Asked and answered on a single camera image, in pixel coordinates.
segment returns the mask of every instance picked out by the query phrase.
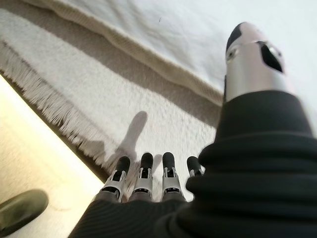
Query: carpet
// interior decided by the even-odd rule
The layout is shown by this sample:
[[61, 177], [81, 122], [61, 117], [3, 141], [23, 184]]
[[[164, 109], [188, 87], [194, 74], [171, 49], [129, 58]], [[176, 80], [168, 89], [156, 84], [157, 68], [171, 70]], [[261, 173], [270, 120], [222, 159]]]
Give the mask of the carpet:
[[170, 83], [103, 36], [49, 10], [0, 1], [0, 70], [50, 123], [112, 172], [130, 157], [128, 195], [144, 152], [154, 156], [154, 199], [161, 155], [170, 151], [184, 195], [186, 159], [213, 142], [220, 107]]

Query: robotic hand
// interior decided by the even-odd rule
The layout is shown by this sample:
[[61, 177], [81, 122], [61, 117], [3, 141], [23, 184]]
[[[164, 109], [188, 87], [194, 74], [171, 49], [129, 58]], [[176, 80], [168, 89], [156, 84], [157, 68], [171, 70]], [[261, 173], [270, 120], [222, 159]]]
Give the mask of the robotic hand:
[[[70, 237], [316, 238], [317, 141], [285, 76], [279, 50], [239, 24], [226, 48], [223, 106], [214, 143], [187, 160], [187, 203], [174, 157], [163, 157], [161, 202], [152, 202], [151, 154], [121, 203], [122, 157]], [[203, 174], [200, 165], [206, 170]]]
[[[131, 201], [147, 201], [152, 202], [152, 165], [153, 156], [150, 153], [145, 153], [141, 158], [140, 171], [137, 177], [133, 192], [129, 198]], [[95, 200], [102, 199], [109, 202], [122, 202], [122, 195], [124, 193], [124, 183], [129, 171], [130, 160], [123, 156], [118, 160], [115, 170], [106, 181], [103, 188], [95, 196]], [[198, 159], [191, 156], [187, 160], [187, 167], [191, 177], [201, 176], [203, 174]], [[166, 152], [163, 155], [163, 185], [161, 202], [168, 200], [175, 200], [185, 202], [182, 193], [179, 178], [175, 169], [175, 162], [173, 154]]]

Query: floor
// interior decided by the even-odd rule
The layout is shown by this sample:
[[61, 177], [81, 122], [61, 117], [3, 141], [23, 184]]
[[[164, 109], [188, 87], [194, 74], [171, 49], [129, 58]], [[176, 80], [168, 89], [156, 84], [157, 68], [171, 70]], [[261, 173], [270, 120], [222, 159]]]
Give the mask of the floor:
[[102, 185], [0, 76], [0, 203], [32, 188], [50, 199], [8, 237], [67, 237]]

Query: black shoe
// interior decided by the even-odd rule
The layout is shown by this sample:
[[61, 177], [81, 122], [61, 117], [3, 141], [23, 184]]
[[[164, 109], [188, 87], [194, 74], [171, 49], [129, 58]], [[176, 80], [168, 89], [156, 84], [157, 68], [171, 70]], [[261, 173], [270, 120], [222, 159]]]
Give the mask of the black shoe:
[[0, 204], [0, 237], [7, 236], [38, 217], [48, 206], [42, 190], [21, 193]]

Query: rug fringe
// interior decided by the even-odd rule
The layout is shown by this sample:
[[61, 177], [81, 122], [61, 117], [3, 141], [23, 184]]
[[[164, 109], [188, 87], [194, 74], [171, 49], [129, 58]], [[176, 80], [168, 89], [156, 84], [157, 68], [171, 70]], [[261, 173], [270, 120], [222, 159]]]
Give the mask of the rug fringe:
[[[24, 61], [6, 42], [0, 41], [0, 69], [4, 76], [16, 83], [23, 90], [23, 97], [42, 112], [49, 123], [57, 125], [62, 135], [86, 156], [95, 160], [111, 174], [121, 156], [131, 156], [119, 148], [112, 139], [102, 134], [69, 101], [48, 85], [41, 76]], [[139, 164], [130, 167], [127, 178], [127, 196], [133, 190]], [[161, 183], [154, 179], [154, 191], [161, 191]], [[154, 200], [160, 199], [155, 192]]]

